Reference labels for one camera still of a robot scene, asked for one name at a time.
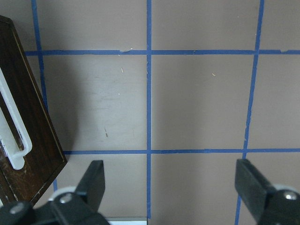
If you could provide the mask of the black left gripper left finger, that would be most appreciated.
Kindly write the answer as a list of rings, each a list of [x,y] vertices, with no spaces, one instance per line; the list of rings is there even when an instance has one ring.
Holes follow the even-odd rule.
[[[105,218],[98,209],[104,192],[104,162],[94,160],[75,188],[55,193],[50,203],[51,212],[59,225],[103,225]]]

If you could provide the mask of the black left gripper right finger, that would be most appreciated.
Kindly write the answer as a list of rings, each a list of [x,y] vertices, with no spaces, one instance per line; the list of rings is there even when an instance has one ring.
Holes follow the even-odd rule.
[[[298,225],[300,193],[272,184],[249,160],[238,159],[235,189],[258,225]]]

